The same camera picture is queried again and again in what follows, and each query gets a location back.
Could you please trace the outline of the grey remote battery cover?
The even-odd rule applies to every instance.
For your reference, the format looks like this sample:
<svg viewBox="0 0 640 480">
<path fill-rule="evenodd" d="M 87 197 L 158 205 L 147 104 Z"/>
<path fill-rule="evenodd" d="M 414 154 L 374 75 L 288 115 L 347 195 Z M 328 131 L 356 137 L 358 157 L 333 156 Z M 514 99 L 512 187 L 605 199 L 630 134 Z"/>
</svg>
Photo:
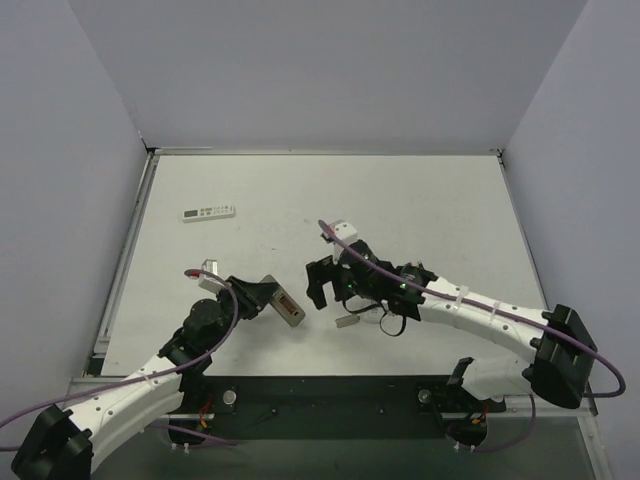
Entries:
<svg viewBox="0 0 640 480">
<path fill-rule="evenodd" d="M 349 315 L 345 315 L 340 318 L 337 318 L 335 320 L 335 324 L 337 328 L 341 329 L 341 328 L 354 326 L 358 324 L 359 321 L 360 321 L 360 316 L 358 314 L 349 314 Z"/>
</svg>

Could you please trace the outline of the grey beige remote control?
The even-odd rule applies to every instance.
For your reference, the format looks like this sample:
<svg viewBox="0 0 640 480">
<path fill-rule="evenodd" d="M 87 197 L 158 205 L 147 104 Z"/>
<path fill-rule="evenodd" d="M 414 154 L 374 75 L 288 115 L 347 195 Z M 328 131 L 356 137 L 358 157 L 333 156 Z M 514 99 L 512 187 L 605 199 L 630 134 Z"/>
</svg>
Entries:
<svg viewBox="0 0 640 480">
<path fill-rule="evenodd" d="M 291 328 L 297 328 L 306 317 L 305 311 L 272 275 L 262 281 L 277 286 L 269 304 Z"/>
</svg>

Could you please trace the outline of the white remote with display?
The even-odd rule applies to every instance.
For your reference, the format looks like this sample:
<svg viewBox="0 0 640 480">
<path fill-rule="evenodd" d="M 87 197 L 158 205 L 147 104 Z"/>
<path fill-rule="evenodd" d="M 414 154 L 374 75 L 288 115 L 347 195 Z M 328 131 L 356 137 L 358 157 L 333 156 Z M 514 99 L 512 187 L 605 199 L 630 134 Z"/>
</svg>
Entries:
<svg viewBox="0 0 640 480">
<path fill-rule="evenodd" d="M 224 220 L 233 218 L 235 215 L 236 209 L 233 205 L 217 205 L 185 210 L 182 214 L 182 221 L 184 223 L 197 223 L 203 221 Z"/>
</svg>

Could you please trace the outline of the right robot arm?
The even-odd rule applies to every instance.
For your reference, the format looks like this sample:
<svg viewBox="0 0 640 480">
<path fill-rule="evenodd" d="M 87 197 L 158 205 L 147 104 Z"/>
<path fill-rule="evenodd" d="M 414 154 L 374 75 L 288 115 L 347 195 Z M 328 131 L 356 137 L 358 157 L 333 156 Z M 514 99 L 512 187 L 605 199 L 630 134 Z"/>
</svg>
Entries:
<svg viewBox="0 0 640 480">
<path fill-rule="evenodd" d="M 325 284 L 336 302 L 370 300 L 403 321 L 440 324 L 508 350 L 503 358 L 460 359 L 451 385 L 479 401 L 533 394 L 561 408 L 576 409 L 587 392 L 596 346 L 579 315 L 507 305 L 477 295 L 420 264 L 395 266 L 358 240 L 349 250 L 306 266 L 307 295 L 317 309 L 327 305 Z"/>
</svg>

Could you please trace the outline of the aluminium frame rail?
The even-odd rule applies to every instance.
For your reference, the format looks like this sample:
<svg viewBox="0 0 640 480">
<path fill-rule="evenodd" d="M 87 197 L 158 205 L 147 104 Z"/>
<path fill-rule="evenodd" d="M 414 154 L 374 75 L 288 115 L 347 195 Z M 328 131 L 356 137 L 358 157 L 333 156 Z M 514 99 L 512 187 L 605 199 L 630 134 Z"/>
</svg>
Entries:
<svg viewBox="0 0 640 480">
<path fill-rule="evenodd" d="M 428 376 L 203 376 L 194 380 L 158 415 L 193 422 L 249 414 L 251 407 L 278 415 L 286 407 L 325 409 L 333 415 L 375 413 L 504 413 L 532 393 L 508 393 L 478 400 L 446 375 Z"/>
</svg>

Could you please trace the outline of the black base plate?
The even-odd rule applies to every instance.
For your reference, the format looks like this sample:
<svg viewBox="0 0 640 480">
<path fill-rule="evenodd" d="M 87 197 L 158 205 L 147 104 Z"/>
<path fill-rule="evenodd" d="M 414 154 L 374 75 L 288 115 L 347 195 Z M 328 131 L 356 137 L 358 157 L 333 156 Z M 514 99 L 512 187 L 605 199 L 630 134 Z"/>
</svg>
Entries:
<svg viewBox="0 0 640 480">
<path fill-rule="evenodd" d="M 486 434 L 481 416 L 504 402 L 477 400 L 446 375 L 206 376 L 169 416 L 181 445 L 255 440 L 429 440 L 463 422 Z"/>
</svg>

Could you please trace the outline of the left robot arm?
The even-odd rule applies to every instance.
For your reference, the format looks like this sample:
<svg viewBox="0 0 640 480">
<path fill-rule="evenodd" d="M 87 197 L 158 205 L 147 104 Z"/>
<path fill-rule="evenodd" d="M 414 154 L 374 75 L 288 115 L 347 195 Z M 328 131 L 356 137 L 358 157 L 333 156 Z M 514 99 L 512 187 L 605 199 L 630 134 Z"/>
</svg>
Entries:
<svg viewBox="0 0 640 480">
<path fill-rule="evenodd" d="M 193 304 L 158 353 L 117 383 L 34 406 L 37 417 L 11 462 L 20 479 L 88 479 L 120 446 L 159 417 L 204 402 L 200 382 L 238 322 L 255 318 L 278 291 L 275 281 L 209 279 L 219 290 Z"/>
</svg>

